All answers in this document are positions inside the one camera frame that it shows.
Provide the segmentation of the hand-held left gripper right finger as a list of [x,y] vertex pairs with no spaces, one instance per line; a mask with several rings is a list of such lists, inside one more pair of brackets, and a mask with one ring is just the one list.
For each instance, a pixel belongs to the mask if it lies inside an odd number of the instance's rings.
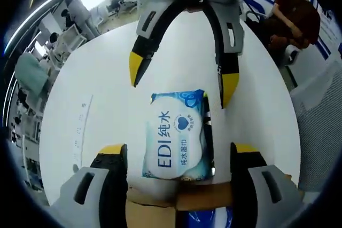
[[303,208],[291,178],[248,144],[231,143],[232,227],[286,227]]

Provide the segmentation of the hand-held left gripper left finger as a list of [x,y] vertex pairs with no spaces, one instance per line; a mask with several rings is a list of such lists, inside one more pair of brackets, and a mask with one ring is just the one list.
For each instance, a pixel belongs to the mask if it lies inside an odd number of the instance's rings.
[[127,227],[127,145],[105,146],[60,189],[51,215],[62,227]]

